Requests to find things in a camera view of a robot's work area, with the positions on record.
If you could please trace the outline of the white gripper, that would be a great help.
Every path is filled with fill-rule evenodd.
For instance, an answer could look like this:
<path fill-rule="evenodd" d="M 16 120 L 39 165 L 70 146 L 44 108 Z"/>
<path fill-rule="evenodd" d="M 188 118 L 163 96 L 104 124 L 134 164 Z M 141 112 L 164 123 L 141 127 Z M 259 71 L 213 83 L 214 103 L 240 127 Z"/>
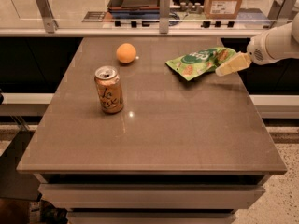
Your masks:
<path fill-rule="evenodd" d="M 215 70 L 215 73 L 219 77 L 223 77 L 249 68 L 251 61 L 258 65 L 265 65 L 275 61 L 267 52 L 265 36 L 254 36 L 247 45 L 247 53 L 238 52 L 228 61 L 222 63 Z"/>

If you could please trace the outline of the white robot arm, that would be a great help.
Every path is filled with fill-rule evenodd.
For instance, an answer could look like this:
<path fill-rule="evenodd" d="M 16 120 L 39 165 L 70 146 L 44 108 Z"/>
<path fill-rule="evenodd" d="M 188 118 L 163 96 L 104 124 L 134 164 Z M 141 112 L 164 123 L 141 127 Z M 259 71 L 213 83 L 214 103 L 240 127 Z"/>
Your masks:
<path fill-rule="evenodd" d="M 245 70 L 252 63 L 265 65 L 289 58 L 299 59 L 299 14 L 288 24 L 252 37 L 246 52 L 238 52 L 215 72 L 223 77 Z"/>

